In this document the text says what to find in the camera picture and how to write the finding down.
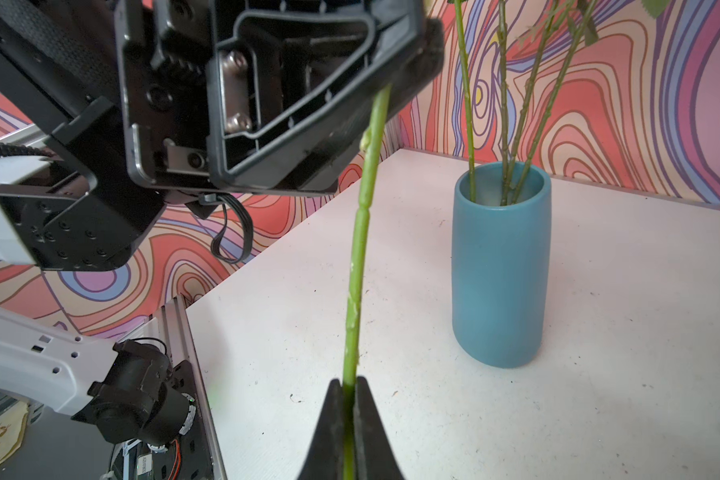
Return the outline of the teal ceramic cylinder vase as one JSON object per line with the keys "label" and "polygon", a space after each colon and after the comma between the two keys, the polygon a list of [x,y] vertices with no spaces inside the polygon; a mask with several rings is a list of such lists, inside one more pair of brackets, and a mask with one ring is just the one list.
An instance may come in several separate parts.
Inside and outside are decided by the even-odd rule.
{"label": "teal ceramic cylinder vase", "polygon": [[550,264],[552,185],[536,166],[517,166],[525,180],[516,202],[501,205],[502,165],[475,169],[454,188],[452,329],[462,349],[489,366],[529,363],[542,341]]}

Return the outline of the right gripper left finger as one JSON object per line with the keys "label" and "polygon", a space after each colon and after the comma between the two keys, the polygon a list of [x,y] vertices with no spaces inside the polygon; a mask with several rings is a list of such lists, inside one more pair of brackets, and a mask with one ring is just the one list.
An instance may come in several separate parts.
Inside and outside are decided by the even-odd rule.
{"label": "right gripper left finger", "polygon": [[344,473],[344,395],[341,382],[329,382],[298,480],[340,480]]}

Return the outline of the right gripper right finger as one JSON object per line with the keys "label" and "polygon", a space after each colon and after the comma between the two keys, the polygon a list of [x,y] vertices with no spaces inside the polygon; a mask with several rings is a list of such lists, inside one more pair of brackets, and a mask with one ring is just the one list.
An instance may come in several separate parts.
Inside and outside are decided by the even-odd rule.
{"label": "right gripper right finger", "polygon": [[354,471],[357,480],[404,480],[365,377],[356,381],[353,406]]}

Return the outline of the magenta rose stem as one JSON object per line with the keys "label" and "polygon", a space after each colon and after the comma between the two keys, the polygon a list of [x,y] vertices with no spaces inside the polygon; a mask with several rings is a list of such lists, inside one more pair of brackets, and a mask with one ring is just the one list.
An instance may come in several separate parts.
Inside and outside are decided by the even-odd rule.
{"label": "magenta rose stem", "polygon": [[468,53],[466,48],[466,38],[464,29],[463,19],[463,8],[462,0],[453,0],[454,5],[454,18],[455,18],[455,31],[459,52],[459,62],[461,71],[461,82],[462,82],[462,103],[463,112],[465,117],[465,136],[467,145],[467,158],[468,158],[468,181],[469,181],[469,200],[473,203],[477,200],[477,185],[476,185],[476,161],[475,161],[475,146],[474,146],[474,132],[473,132],[473,103],[471,98],[471,87],[469,78],[469,65],[468,65]]}

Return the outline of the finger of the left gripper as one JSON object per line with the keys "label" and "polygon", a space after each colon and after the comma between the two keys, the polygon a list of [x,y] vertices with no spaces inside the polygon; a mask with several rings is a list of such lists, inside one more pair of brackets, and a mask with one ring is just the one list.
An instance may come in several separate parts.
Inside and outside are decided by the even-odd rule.
{"label": "finger of the left gripper", "polygon": [[210,25],[209,175],[228,192],[336,191],[375,95],[393,117],[444,63],[420,1],[213,1]]}

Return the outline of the coral pink rose stem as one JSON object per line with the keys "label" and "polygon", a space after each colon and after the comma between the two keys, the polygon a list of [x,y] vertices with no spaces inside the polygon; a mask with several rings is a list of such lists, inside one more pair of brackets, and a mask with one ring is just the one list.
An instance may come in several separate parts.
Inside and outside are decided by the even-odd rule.
{"label": "coral pink rose stem", "polygon": [[342,370],[343,392],[343,470],[342,478],[355,477],[353,408],[359,361],[362,295],[370,209],[373,203],[381,147],[387,122],[391,87],[385,86],[374,97],[370,121],[361,140],[364,153],[362,177],[359,181],[358,206],[352,236],[347,312],[345,319],[345,347]]}

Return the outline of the single white rosebud stem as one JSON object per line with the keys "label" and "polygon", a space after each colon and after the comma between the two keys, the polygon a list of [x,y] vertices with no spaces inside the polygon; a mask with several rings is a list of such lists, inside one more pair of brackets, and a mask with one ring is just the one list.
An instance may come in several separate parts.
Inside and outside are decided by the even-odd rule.
{"label": "single white rosebud stem", "polygon": [[500,150],[502,156],[502,185],[500,205],[506,206],[509,194],[510,153],[509,153],[509,107],[507,86],[507,21],[506,1],[498,1],[498,45],[499,45],[499,76],[500,76],[500,113],[501,137]]}

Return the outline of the small white pink rose spray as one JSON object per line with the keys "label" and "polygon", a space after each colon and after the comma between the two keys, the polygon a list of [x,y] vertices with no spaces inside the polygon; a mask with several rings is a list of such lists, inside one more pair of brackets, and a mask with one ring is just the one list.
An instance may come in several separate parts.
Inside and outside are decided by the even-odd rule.
{"label": "small white pink rose spray", "polygon": [[[525,193],[531,167],[575,55],[582,46],[590,46],[599,40],[596,6],[595,1],[553,1],[542,22],[531,27],[522,37],[524,41],[534,42],[536,50],[524,84],[516,132],[512,136],[506,133],[501,135],[504,171],[500,204],[503,206],[518,204],[521,195]],[[559,62],[554,81],[547,87],[547,93],[533,106],[533,95],[541,79],[545,54],[555,37],[563,31],[569,39],[567,49]]]}

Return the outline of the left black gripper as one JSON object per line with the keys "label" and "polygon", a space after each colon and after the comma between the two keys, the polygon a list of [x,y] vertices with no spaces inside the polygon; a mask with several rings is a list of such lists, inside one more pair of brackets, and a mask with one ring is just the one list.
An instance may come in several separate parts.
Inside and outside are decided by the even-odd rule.
{"label": "left black gripper", "polygon": [[0,1],[0,91],[41,147],[0,142],[0,260],[124,266],[171,204],[200,212],[209,1]]}

